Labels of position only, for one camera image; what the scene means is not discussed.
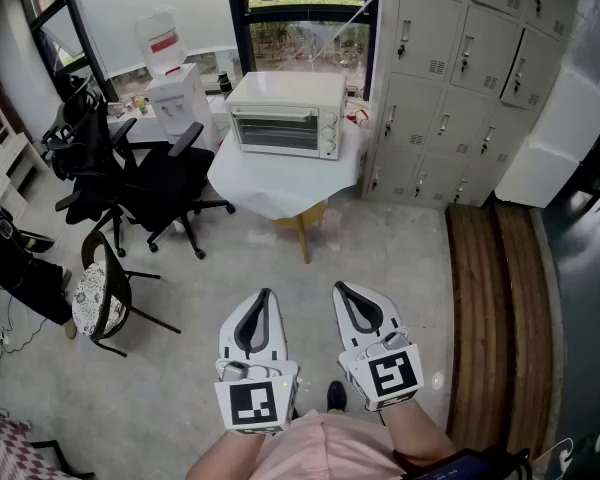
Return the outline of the pink shirt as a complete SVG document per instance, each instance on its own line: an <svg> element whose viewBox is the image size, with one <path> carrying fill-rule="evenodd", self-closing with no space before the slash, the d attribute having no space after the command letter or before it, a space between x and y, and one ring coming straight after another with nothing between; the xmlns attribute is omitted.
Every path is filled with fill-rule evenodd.
<svg viewBox="0 0 600 480"><path fill-rule="evenodd" d="M265 440L250 480L392 480L403 473L384 426L312 410Z"/></svg>

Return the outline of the black tablet device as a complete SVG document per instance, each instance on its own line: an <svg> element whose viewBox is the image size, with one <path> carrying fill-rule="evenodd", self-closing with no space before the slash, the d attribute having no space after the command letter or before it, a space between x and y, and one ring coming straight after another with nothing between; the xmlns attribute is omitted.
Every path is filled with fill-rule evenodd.
<svg viewBox="0 0 600 480"><path fill-rule="evenodd" d="M463 449L425 467L416 468L399 480L533 480L530 450L511 454L499 446L483 451Z"/></svg>

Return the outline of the black padded office chair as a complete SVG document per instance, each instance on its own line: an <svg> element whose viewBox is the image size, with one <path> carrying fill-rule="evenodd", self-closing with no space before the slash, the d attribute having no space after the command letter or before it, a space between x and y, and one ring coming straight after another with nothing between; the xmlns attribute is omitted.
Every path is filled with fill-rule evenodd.
<svg viewBox="0 0 600 480"><path fill-rule="evenodd" d="M204 259L206 253L197 244L188 214L217 207L230 214L235 212L234 205L224 199L202 198L214 160L213 152L194 146L204 126L193 123L176 143L159 143L149 149L142 161L137 161L127 138L135 124L131 118L107 138L96 166L74 173L73 192L59 200L55 210L66 211L73 222L95 220L96 231L111 222L120 257L125 255L120 244L123 218L149 233L147 245L153 253L158 251L156 239L172 223L180 221L195 256Z"/></svg>

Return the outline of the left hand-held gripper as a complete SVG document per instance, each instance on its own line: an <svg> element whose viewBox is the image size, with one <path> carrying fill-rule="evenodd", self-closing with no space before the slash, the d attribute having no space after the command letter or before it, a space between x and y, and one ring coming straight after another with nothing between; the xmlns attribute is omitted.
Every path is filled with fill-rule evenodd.
<svg viewBox="0 0 600 480"><path fill-rule="evenodd" d="M287 340L272 290L260 289L232 311L220 329L219 353L214 387L225 428L245 435L287 430L299 366L285 361Z"/></svg>

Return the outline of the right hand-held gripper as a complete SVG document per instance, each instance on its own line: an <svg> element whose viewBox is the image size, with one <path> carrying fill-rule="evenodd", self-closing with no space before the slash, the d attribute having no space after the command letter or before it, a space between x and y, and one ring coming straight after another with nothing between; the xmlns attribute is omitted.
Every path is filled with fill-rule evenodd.
<svg viewBox="0 0 600 480"><path fill-rule="evenodd" d="M369 412L410 400L424 386L418 346L395 304L365 286L337 281L332 290L338 329L346 349L338 361Z"/></svg>

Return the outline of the grey metal locker cabinet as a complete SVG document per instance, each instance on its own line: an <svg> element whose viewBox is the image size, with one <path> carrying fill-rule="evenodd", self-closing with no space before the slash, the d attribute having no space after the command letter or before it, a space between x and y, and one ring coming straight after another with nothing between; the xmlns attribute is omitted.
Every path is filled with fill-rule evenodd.
<svg viewBox="0 0 600 480"><path fill-rule="evenodd" d="M364 196L481 206L549 96L578 0L380 0Z"/></svg>

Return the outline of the person's black shoe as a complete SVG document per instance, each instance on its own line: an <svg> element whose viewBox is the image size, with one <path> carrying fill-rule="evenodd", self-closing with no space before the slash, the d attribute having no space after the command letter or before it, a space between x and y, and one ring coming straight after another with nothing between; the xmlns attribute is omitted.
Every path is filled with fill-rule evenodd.
<svg viewBox="0 0 600 480"><path fill-rule="evenodd" d="M327 389L327 411L344 412L347 407L347 394L344 385L339 380L334 380Z"/></svg>

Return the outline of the yellow wooden table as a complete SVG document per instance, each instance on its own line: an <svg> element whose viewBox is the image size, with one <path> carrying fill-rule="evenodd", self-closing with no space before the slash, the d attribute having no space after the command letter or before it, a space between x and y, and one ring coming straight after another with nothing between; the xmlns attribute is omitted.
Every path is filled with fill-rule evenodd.
<svg viewBox="0 0 600 480"><path fill-rule="evenodd" d="M325 216L327 208L328 200L325 199L294 217L274 220L274 224L280 229L292 229L296 232L305 264L310 263L306 231Z"/></svg>

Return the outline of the pile of black gear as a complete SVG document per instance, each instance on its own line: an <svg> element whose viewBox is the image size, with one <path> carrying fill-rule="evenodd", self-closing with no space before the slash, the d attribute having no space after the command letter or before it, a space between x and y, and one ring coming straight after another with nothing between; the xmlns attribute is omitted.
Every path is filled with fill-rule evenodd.
<svg viewBox="0 0 600 480"><path fill-rule="evenodd" d="M55 240L45 235L20 230L13 216L0 206L0 253L10 260L29 260L34 254L51 249Z"/></svg>

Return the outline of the white glass oven door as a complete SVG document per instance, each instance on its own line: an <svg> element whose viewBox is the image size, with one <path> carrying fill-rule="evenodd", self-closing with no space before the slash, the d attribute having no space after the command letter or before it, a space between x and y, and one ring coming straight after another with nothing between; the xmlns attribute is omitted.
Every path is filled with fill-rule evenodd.
<svg viewBox="0 0 600 480"><path fill-rule="evenodd" d="M248 106L230 111L247 147L318 151L318 114L305 107Z"/></svg>

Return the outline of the white cubby shelf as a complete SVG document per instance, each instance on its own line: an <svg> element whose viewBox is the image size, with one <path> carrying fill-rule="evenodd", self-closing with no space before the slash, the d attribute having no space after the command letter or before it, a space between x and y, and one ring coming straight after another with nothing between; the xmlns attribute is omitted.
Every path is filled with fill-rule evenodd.
<svg viewBox="0 0 600 480"><path fill-rule="evenodd" d="M22 194L34 172L48 167L24 133L16 133L0 108L0 206L18 223L28 202Z"/></svg>

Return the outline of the black framed window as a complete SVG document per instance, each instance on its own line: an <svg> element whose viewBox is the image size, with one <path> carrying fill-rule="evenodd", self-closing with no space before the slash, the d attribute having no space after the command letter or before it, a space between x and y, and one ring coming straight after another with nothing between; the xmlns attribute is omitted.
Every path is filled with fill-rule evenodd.
<svg viewBox="0 0 600 480"><path fill-rule="evenodd" d="M61 98L73 76L91 78L109 101L143 94L151 81L138 19L171 10L187 61L211 94L218 75L251 71L341 72L367 98L376 57L376 0L19 0Z"/></svg>

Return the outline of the wooden step platform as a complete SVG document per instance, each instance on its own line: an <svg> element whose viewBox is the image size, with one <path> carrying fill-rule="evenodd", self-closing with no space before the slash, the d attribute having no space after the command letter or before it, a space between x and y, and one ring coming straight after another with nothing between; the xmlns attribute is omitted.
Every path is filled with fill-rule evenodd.
<svg viewBox="0 0 600 480"><path fill-rule="evenodd" d="M518 206L450 205L454 298L447 431L460 448L544 447L554 352L545 268L532 215Z"/></svg>

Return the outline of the person's right forearm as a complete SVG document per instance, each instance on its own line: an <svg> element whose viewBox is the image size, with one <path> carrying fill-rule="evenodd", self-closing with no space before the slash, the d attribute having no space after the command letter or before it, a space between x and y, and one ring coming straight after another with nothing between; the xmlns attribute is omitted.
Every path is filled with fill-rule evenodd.
<svg viewBox="0 0 600 480"><path fill-rule="evenodd" d="M411 464L424 467L456 453L451 439L416 400L389 406L381 415L394 450Z"/></svg>

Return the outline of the clear water jug red label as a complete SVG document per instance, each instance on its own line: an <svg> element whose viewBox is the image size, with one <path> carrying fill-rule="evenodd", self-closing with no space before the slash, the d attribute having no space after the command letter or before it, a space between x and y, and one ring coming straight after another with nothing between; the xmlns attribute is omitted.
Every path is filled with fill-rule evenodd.
<svg viewBox="0 0 600 480"><path fill-rule="evenodd" d="M187 57L173 11L170 7L157 9L135 22L140 51L153 78L165 78L179 70Z"/></svg>

